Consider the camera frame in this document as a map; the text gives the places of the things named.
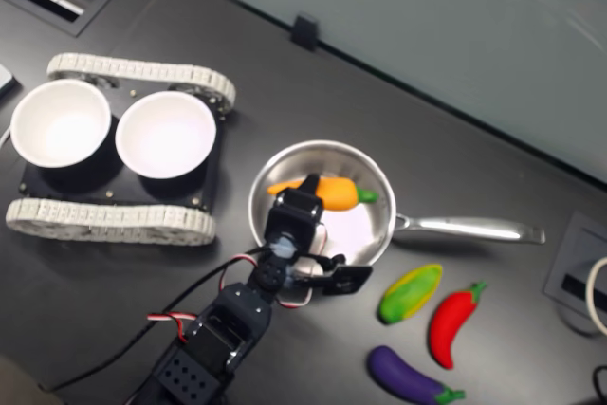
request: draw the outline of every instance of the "stainless steel pan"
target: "stainless steel pan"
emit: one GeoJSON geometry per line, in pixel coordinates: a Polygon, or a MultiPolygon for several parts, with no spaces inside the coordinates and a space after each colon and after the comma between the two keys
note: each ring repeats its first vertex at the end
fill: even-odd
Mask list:
{"type": "MultiPolygon", "coordinates": [[[[349,177],[359,187],[379,194],[374,204],[358,204],[351,211],[325,211],[322,215],[328,233],[322,254],[331,257],[342,253],[349,265],[374,263],[396,230],[434,231],[517,243],[543,244],[545,241],[542,229],[517,222],[471,217],[411,218],[396,213],[390,183],[371,158],[340,142],[315,140],[284,149],[255,178],[248,198],[248,221],[257,244],[263,243],[267,212],[274,202],[267,188],[279,182],[303,179],[310,173],[349,177]]],[[[308,265],[303,262],[298,268],[309,273],[308,265]]]]}

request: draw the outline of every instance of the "purple eggplant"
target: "purple eggplant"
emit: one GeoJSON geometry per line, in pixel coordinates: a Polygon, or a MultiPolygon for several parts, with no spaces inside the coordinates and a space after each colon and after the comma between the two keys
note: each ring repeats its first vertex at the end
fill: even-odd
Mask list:
{"type": "Polygon", "coordinates": [[[420,374],[387,346],[374,348],[367,360],[375,381],[403,400],[417,405],[447,405],[459,398],[466,398],[464,391],[454,391],[420,374]]]}

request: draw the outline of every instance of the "plastic toy vegetable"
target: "plastic toy vegetable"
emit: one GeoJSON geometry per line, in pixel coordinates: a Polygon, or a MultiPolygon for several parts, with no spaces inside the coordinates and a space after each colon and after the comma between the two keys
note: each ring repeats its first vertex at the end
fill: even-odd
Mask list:
{"type": "Polygon", "coordinates": [[[440,265],[425,265],[403,275],[383,295],[378,311],[381,320],[391,324],[411,317],[434,294],[442,275],[440,265]]]}
{"type": "Polygon", "coordinates": [[[451,344],[460,327],[474,312],[487,284],[479,282],[468,289],[452,293],[436,309],[430,323],[430,351],[436,362],[453,368],[451,344]]]}
{"type": "Polygon", "coordinates": [[[466,398],[464,391],[454,391],[417,372],[391,348],[379,346],[367,359],[374,380],[389,393],[418,405],[446,405],[466,398]]]}
{"type": "MultiPolygon", "coordinates": [[[[287,187],[297,188],[302,180],[282,182],[267,189],[269,194],[277,194],[287,187]]],[[[375,203],[377,193],[359,189],[347,177],[321,177],[316,196],[322,200],[328,211],[348,211],[358,203],[375,203]]]]}

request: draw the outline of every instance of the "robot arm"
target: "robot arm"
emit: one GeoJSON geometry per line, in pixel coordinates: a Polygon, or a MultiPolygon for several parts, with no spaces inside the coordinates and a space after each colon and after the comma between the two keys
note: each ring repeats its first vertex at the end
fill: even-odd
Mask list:
{"type": "Polygon", "coordinates": [[[265,238],[268,250],[246,285],[224,288],[186,331],[187,343],[176,339],[129,405],[206,405],[220,397],[247,354],[264,336],[271,305],[287,279],[294,286],[322,287],[326,294],[358,291],[370,267],[341,266],[342,255],[320,260],[329,276],[298,279],[291,267],[309,249],[322,216],[316,195],[319,177],[310,175],[298,189],[280,192],[269,212],[265,238]]]}

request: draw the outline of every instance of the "red chili pepper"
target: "red chili pepper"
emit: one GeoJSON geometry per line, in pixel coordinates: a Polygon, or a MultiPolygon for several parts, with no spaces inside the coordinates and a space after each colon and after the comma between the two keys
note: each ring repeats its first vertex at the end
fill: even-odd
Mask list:
{"type": "Polygon", "coordinates": [[[430,351],[434,360],[446,369],[453,368],[451,343],[460,327],[476,309],[487,284],[479,282],[468,289],[452,293],[443,301],[430,323],[430,351]]]}

